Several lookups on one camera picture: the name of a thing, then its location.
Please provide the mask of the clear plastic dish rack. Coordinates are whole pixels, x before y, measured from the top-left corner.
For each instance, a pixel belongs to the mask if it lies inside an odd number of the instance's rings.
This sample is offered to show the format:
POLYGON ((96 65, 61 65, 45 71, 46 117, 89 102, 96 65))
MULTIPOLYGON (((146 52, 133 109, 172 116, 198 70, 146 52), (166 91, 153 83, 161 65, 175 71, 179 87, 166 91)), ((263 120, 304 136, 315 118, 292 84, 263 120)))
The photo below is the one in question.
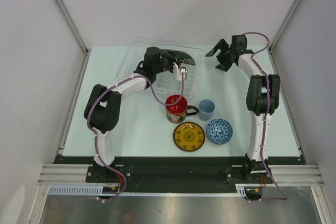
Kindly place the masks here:
POLYGON ((203 51, 201 48, 167 44, 164 42, 134 39, 126 50, 117 74, 121 81, 131 74, 146 76, 158 96, 180 93, 181 71, 184 70, 183 96, 191 98, 203 51))

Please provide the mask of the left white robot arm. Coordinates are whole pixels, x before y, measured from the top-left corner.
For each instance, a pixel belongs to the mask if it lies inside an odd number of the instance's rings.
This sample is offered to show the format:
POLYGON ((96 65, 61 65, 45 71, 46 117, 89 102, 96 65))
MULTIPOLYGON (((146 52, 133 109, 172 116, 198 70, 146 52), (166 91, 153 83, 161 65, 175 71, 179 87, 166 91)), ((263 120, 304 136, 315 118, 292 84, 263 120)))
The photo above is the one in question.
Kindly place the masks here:
POLYGON ((138 63, 129 77, 110 87, 101 84, 93 87, 84 111, 84 118, 87 121, 87 127, 94 135, 94 161, 100 165, 97 174, 103 181, 110 182, 116 175, 116 169, 111 166, 115 155, 108 150, 106 133, 112 131, 118 123, 122 100, 150 88, 159 104, 177 105, 182 100, 184 81, 187 79, 187 69, 182 67, 182 64, 196 65, 194 59, 186 52, 148 47, 143 60, 138 63), (175 74, 176 80, 182 84, 180 95, 172 102, 160 101, 153 88, 156 76, 166 71, 175 74))

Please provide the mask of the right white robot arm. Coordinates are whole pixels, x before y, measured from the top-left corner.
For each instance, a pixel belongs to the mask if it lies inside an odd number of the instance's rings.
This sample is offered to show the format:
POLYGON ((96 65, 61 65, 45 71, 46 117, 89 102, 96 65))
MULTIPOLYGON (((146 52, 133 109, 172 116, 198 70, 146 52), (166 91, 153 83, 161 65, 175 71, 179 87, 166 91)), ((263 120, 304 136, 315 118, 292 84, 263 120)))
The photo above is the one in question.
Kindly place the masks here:
POLYGON ((246 106, 251 114, 250 144, 246 153, 246 164, 242 169, 243 179, 254 183, 261 175, 271 176, 268 168, 267 135, 270 120, 279 106, 280 77, 269 74, 255 56, 268 49, 269 38, 258 32, 233 35, 231 43, 224 39, 205 55, 212 57, 216 53, 219 64, 215 67, 227 72, 232 65, 238 66, 249 78, 246 106), (266 45, 257 51, 248 48, 248 35, 260 35, 266 39, 266 45))

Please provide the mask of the light blue cup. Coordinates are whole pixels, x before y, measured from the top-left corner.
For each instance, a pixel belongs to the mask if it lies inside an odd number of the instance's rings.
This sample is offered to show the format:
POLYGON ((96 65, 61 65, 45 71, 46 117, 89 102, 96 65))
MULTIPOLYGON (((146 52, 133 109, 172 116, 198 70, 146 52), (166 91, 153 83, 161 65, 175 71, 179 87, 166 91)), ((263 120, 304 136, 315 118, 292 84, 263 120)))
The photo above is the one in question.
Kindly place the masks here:
POLYGON ((213 101, 209 99, 205 99, 200 101, 198 105, 198 117, 202 121, 207 121, 209 120, 215 110, 215 104, 213 101))

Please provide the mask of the red black mug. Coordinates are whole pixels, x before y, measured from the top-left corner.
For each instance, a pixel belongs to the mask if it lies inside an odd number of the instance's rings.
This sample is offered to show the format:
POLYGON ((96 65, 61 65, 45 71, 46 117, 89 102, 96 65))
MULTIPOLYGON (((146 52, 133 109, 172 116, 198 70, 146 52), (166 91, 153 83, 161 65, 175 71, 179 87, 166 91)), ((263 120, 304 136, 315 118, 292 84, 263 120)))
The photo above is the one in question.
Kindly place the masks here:
POLYGON ((188 116, 193 116, 198 113, 198 108, 189 105, 185 97, 181 97, 178 94, 171 95, 166 99, 166 117, 174 124, 182 123, 188 116))

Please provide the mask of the blue white patterned bowl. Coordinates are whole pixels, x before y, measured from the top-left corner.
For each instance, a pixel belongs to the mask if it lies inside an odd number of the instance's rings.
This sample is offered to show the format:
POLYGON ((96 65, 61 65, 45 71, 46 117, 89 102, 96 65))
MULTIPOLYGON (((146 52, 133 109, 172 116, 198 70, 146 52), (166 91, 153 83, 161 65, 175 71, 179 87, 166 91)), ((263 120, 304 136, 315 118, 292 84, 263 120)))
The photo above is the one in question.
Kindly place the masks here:
POLYGON ((206 136, 212 143, 223 145, 232 138, 233 127, 224 119, 214 119, 206 127, 206 136))

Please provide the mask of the yellow round patterned plate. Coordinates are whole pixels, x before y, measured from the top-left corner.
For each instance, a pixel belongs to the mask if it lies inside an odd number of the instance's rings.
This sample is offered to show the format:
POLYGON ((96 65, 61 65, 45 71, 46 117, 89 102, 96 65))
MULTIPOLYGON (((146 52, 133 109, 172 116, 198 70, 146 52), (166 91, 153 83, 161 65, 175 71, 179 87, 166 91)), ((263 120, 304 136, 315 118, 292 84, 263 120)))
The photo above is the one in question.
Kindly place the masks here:
POLYGON ((183 122, 173 132, 174 144, 185 152, 199 150, 205 143, 206 134, 195 122, 183 122))

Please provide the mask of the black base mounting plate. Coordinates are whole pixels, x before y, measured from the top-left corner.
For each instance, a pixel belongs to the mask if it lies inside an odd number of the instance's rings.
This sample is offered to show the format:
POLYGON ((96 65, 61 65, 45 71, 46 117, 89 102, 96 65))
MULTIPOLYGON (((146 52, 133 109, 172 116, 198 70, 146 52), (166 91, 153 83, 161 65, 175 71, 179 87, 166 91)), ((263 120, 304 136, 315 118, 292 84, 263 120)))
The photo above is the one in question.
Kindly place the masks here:
POLYGON ((105 183, 124 175, 129 185, 145 178, 272 184, 265 165, 247 157, 117 157, 110 165, 89 166, 86 181, 105 183))

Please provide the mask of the aluminium frame rail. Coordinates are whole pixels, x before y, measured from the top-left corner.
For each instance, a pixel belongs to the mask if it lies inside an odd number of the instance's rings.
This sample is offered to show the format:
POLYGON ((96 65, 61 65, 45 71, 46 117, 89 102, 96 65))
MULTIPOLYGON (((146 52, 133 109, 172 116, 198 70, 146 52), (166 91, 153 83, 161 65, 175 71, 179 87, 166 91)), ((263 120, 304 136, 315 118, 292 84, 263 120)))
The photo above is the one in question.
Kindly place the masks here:
MULTIPOLYGON (((45 164, 40 184, 85 184, 93 177, 93 166, 87 164, 45 164)), ((318 165, 270 165, 274 180, 281 186, 323 186, 318 165)))

